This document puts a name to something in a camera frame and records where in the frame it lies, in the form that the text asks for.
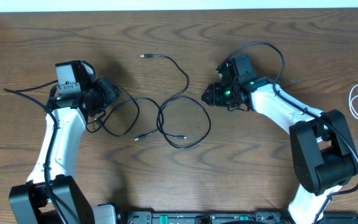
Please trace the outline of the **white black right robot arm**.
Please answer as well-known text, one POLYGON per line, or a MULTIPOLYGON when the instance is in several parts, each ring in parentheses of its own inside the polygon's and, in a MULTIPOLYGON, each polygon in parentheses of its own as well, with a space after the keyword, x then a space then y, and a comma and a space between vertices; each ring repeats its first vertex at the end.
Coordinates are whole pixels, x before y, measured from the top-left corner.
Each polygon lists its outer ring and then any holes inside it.
POLYGON ((342 186, 358 175, 358 156, 346 118, 307 106, 284 92, 269 77, 260 78, 248 55, 225 60, 216 68, 220 82, 210 84, 201 99, 229 111, 246 105, 290 136, 293 167, 300 185, 281 223, 354 223, 350 214, 325 215, 342 186))

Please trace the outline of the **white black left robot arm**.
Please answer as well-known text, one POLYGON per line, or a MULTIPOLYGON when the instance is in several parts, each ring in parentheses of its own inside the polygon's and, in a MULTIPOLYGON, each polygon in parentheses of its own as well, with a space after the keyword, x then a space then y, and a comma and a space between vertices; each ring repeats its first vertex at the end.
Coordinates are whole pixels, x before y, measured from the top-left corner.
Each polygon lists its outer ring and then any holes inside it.
POLYGON ((75 182, 88 119, 101 122, 118 87, 96 78, 85 60, 58 63, 57 80, 42 105, 47 122, 39 157, 26 183, 13 186, 9 203, 17 223, 116 223, 114 205, 91 206, 75 182))

